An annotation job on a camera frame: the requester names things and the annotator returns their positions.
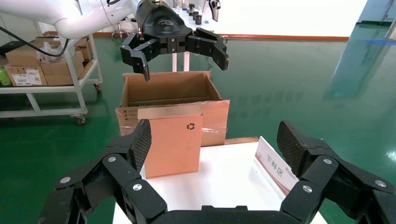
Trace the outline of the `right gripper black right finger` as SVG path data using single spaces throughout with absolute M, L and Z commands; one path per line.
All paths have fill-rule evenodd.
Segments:
M 390 182 L 345 161 L 324 140 L 305 136 L 290 121 L 279 124 L 276 141 L 298 179 L 281 212 L 308 224 L 330 200 L 357 224 L 395 223 L 396 189 Z

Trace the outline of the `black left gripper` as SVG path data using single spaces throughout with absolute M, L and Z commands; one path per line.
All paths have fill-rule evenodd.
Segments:
M 191 52 L 210 56 L 221 70 L 227 70 L 229 56 L 224 38 L 203 28 L 193 31 L 165 2 L 140 1 L 136 20 L 142 36 L 130 33 L 120 46 L 122 61 L 134 73 L 150 80 L 148 62 L 158 55 Z

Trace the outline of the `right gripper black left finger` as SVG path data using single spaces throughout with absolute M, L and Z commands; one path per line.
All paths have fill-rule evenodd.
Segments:
M 109 198 L 134 224 L 150 224 L 166 213 L 166 202 L 140 174 L 151 142 L 147 119 L 131 134 L 111 140 L 99 156 L 56 180 L 38 223 L 85 224 Z

